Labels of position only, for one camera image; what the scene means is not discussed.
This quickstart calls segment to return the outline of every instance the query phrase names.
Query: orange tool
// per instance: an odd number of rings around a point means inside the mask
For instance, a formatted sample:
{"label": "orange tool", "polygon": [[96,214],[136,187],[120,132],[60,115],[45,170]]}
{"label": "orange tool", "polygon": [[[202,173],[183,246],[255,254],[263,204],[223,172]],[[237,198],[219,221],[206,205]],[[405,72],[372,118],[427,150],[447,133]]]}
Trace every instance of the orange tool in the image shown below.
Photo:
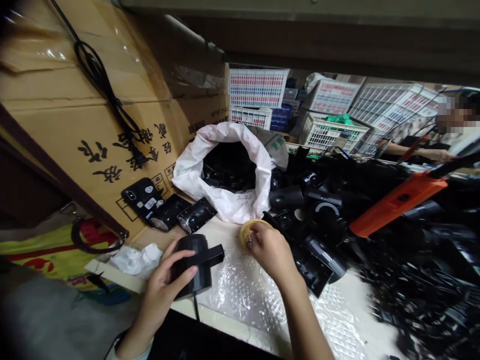
{"label": "orange tool", "polygon": [[410,157],[414,154],[415,150],[417,150],[417,148],[420,146],[420,145],[423,145],[425,144],[426,142],[428,142],[430,140],[430,137],[428,135],[425,135],[425,136],[422,136],[420,138],[418,138],[412,146],[410,146],[410,148],[406,151],[406,153],[404,153],[400,159],[398,159],[398,162],[397,164],[401,164],[405,161],[407,161],[408,159],[410,159]]}
{"label": "orange tool", "polygon": [[350,224],[353,234],[367,238],[391,221],[446,188],[446,176],[480,161],[480,153],[458,158],[432,171],[414,173],[404,183]]}

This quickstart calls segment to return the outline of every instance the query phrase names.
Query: phone camera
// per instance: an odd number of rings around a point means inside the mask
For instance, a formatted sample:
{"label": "phone camera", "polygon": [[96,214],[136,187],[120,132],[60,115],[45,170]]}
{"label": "phone camera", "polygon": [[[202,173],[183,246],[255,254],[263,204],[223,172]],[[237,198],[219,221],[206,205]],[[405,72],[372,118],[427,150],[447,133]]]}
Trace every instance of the phone camera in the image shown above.
{"label": "phone camera", "polygon": [[126,192],[126,196],[130,199],[130,200],[135,200],[137,197],[135,196],[134,192],[133,191],[127,191]]}

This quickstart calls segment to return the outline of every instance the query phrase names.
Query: ring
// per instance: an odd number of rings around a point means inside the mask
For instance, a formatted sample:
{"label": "ring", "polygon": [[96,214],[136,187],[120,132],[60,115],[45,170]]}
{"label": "ring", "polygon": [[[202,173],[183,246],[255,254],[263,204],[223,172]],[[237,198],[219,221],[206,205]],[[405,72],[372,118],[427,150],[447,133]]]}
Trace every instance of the ring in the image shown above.
{"label": "ring", "polygon": [[246,247],[251,249],[252,248],[252,233],[249,233],[247,236],[246,236]]}

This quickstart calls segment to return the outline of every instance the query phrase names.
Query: yellow bag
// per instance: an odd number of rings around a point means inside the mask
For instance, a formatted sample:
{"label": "yellow bag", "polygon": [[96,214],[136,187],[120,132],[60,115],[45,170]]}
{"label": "yellow bag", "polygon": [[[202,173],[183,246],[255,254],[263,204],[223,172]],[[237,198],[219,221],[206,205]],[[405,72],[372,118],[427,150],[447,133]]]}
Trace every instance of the yellow bag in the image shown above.
{"label": "yellow bag", "polygon": [[[29,267],[45,277],[68,284],[83,295],[106,305],[121,303],[130,294],[105,279],[108,293],[86,277],[84,266],[97,255],[80,251],[72,243],[72,225],[26,241],[0,242],[0,254],[10,262]],[[95,219],[84,220],[80,237],[94,249],[105,249],[118,240],[117,236]]]}

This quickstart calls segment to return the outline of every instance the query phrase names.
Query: person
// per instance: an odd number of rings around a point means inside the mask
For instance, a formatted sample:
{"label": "person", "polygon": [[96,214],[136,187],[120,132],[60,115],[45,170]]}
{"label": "person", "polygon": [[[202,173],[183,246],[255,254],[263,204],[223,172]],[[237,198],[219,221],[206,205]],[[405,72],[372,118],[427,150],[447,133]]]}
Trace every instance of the person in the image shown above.
{"label": "person", "polygon": [[413,153],[409,163],[438,164],[455,159],[449,149],[462,137],[462,128],[472,125],[480,115],[480,98],[475,94],[446,100],[445,104],[439,104],[438,116],[412,118],[391,130],[377,144],[379,158],[397,162],[417,139],[427,135],[429,141]]}
{"label": "person", "polygon": [[[289,244],[278,230],[265,224],[255,223],[251,229],[256,236],[253,236],[254,241],[249,251],[280,290],[294,358],[333,360],[333,353],[320,328],[308,297],[306,283],[295,266]],[[195,254],[189,250],[174,252],[177,242],[178,240],[174,241],[167,248],[159,266],[151,274],[136,320],[122,341],[114,342],[107,360],[153,359],[149,355],[155,333],[162,326],[177,294],[198,270],[196,266],[192,266],[172,281],[172,265]]]}

